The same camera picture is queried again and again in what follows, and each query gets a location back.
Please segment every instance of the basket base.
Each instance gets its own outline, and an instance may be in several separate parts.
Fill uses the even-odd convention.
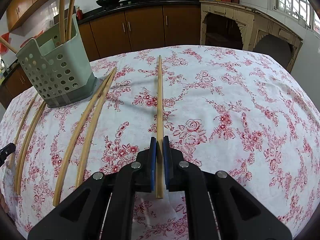
[[[53,99],[46,99],[46,103],[48,108],[54,108],[54,107],[60,107],[60,106],[66,106],[66,105],[70,105],[72,103],[78,102],[82,99],[88,98],[89,96],[92,95],[94,88],[96,86],[97,83],[97,78],[94,76],[93,72],[91,73],[87,83],[83,86],[80,87],[76,90],[73,90],[69,93],[66,93],[63,96],[58,96],[55,98],[55,100]]]

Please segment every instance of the silver bolt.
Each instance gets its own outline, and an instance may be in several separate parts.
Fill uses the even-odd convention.
[[[181,161],[181,162],[179,162],[179,166],[182,168],[187,168],[187,167],[189,167],[189,163],[186,161]]]
[[[228,174],[225,171],[218,171],[217,175],[219,178],[222,178],[222,179],[225,179],[228,176]]]
[[[131,163],[131,168],[138,169],[140,167],[141,167],[141,163],[140,162]]]
[[[93,174],[93,178],[96,179],[96,180],[99,180],[99,179],[102,179],[103,178],[103,173],[98,171],[98,172],[95,172]]]

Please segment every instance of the green plastic basket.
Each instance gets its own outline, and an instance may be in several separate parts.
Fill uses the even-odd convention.
[[[71,39],[60,44],[59,23],[36,39],[30,39],[16,54],[23,70],[48,107],[65,106],[92,95],[93,75],[72,16]]]

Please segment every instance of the floral tablecloth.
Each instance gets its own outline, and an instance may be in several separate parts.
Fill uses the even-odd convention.
[[[99,81],[117,66],[95,131],[84,179],[117,172],[156,135],[157,60],[162,56],[164,134],[185,160],[203,171],[229,174],[297,235],[320,198],[320,114],[297,82],[270,56],[207,46],[175,46],[92,62]],[[0,147],[12,142],[32,87],[17,96],[0,124]],[[15,170],[0,169],[0,189],[19,231],[28,232],[52,209],[64,151],[88,104],[47,108],[35,129],[23,169],[21,196]],[[37,97],[17,152],[42,102]],[[61,199],[73,190],[91,112],[77,139]],[[132,239],[187,239],[183,192],[136,195]]]

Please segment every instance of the hand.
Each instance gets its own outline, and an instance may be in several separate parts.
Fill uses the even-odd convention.
[[[6,213],[9,212],[8,205],[5,203],[4,196],[2,195],[1,190],[0,190],[0,206],[3,208],[4,212]]]

